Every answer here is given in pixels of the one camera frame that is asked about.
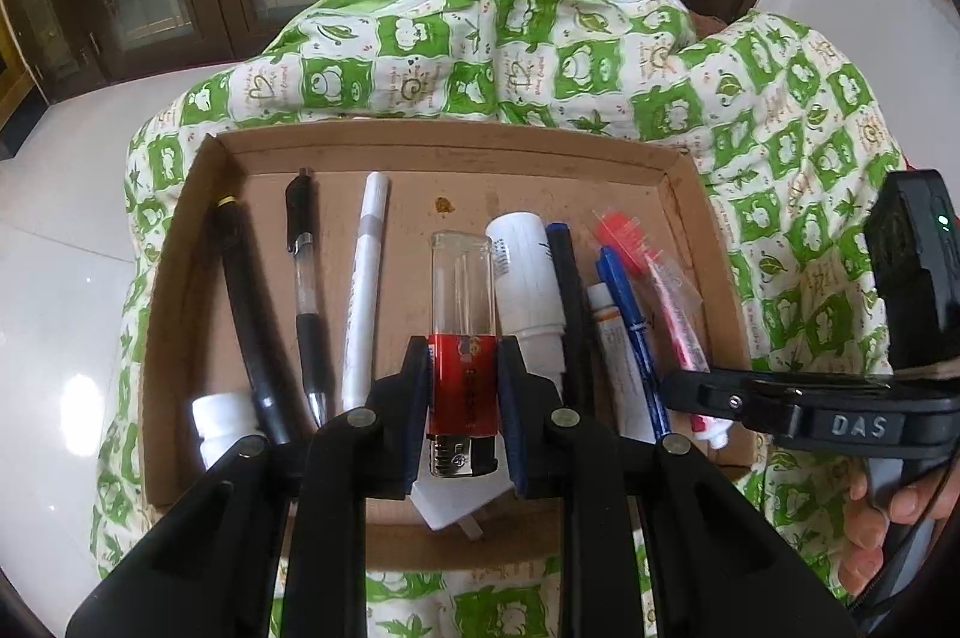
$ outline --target lighter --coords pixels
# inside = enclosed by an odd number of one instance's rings
[[[480,235],[437,232],[430,250],[430,472],[438,478],[486,475],[496,470],[493,246]]]

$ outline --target silver bolt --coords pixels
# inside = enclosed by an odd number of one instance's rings
[[[347,423],[351,427],[369,427],[376,422],[376,413],[370,408],[353,408],[347,413]]]
[[[664,435],[661,443],[664,444],[664,449],[666,449],[667,454],[683,456],[690,450],[690,441],[683,437],[683,435],[677,435],[676,432],[671,432],[670,435]]]
[[[576,427],[580,423],[580,414],[573,408],[557,408],[550,414],[550,421],[558,427]]]
[[[262,435],[247,435],[241,438],[237,444],[237,454],[249,458],[257,456],[265,448],[267,448],[267,441],[263,439]]]

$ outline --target green and white cloth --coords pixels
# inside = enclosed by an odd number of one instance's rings
[[[367,116],[685,148],[726,238],[755,367],[889,370],[861,226],[885,173],[904,160],[870,86],[818,32],[749,13],[697,42],[678,0],[320,0],[264,54],[190,88],[131,141],[124,189],[136,278],[90,537],[102,574],[152,521],[134,398],[157,261],[200,143],[234,128]],[[758,444],[740,485],[838,596],[847,473],[843,459]],[[652,626],[642,545],[637,556]],[[558,584],[555,559],[369,573],[371,635],[556,634]]]

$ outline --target finger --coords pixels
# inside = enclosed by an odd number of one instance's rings
[[[844,589],[852,595],[859,595],[870,579],[877,575],[882,564],[883,553],[880,549],[851,546],[840,563],[837,576]]]
[[[862,470],[853,471],[850,475],[850,499],[864,499],[867,496],[867,486],[867,474]]]
[[[926,504],[933,498],[933,493],[937,491],[943,475],[944,469],[940,468],[899,490],[890,502],[890,520],[900,525],[915,523],[923,513]],[[960,498],[960,468],[954,468],[947,480],[947,485],[944,486],[943,492],[930,510],[929,518],[947,518],[957,504],[958,498]]]
[[[887,521],[865,499],[844,505],[844,533],[861,549],[878,549],[887,534]]]

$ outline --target cardboard tray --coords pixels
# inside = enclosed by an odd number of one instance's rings
[[[340,368],[350,267],[368,171],[390,173],[373,374],[397,372],[407,340],[430,315],[428,239],[438,230],[483,233],[506,212],[533,211],[570,225],[584,284],[596,283],[594,211],[635,215],[677,259],[704,304],[695,326],[712,363],[749,365],[730,264],[712,206],[683,152],[632,141],[445,121],[329,121],[230,131],[203,141],[190,168],[157,269],[140,382],[141,474],[162,513],[203,472],[190,402],[247,386],[208,213],[227,195],[248,208],[265,288],[293,376],[299,377],[293,262],[284,189],[299,168],[315,172],[320,208],[318,293]],[[651,316],[659,367],[675,365],[665,326]],[[610,415],[598,387],[601,415]],[[720,465],[742,472],[752,435],[735,427]],[[504,496],[475,516],[485,537],[457,526],[432,532],[407,502],[368,501],[367,560],[375,570],[488,567],[557,553],[553,502]]]

